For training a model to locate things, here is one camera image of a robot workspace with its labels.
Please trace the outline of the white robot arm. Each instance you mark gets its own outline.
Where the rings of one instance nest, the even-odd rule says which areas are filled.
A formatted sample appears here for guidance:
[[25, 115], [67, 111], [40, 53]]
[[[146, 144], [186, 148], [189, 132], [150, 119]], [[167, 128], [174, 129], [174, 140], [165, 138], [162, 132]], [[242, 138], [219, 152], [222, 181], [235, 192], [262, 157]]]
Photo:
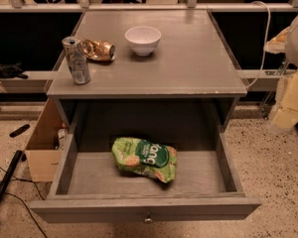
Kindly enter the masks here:
[[[285, 53], [286, 61], [298, 67], [298, 15], [289, 27], [265, 44], [264, 50], [271, 54]], [[291, 129], [298, 123], [298, 69], [279, 79], [275, 101], [269, 114], [271, 127], [275, 131]]]

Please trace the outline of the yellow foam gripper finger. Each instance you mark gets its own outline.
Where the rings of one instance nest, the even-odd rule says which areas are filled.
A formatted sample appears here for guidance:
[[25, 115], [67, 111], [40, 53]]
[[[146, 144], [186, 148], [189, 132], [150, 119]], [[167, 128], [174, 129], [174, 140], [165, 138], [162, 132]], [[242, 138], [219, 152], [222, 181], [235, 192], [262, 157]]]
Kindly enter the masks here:
[[284, 53], [288, 32], [289, 27], [283, 29], [279, 34], [265, 44], [264, 50], [271, 54]]
[[276, 130], [288, 130], [298, 123], [298, 72], [283, 75], [276, 88], [275, 105], [269, 120]]

